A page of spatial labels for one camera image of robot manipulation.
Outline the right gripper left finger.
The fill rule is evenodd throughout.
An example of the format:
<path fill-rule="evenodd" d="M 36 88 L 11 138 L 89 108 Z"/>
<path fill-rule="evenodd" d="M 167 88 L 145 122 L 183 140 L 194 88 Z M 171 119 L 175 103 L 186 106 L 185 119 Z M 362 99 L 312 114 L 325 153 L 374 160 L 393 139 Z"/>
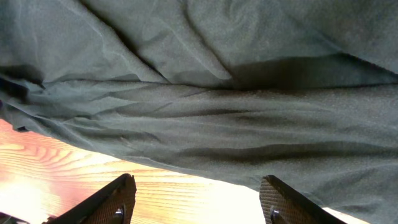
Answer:
<path fill-rule="evenodd" d="M 86 200 L 46 224 L 130 224 L 136 202 L 136 182 L 123 174 Z"/>

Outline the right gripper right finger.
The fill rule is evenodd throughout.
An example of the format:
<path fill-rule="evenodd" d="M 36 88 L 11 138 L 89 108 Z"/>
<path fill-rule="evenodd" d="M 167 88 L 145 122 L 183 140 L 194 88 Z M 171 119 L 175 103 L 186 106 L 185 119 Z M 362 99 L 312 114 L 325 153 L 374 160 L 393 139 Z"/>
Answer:
<path fill-rule="evenodd" d="M 274 175 L 262 178 L 259 200 L 267 224 L 345 224 Z"/>

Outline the dark teal t-shirt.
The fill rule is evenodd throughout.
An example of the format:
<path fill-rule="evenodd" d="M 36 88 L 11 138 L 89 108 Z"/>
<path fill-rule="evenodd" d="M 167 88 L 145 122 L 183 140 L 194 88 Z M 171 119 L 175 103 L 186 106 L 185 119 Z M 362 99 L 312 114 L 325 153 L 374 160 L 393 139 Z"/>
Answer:
<path fill-rule="evenodd" d="M 1 118 L 397 222 L 397 2 L 1 2 Z"/>

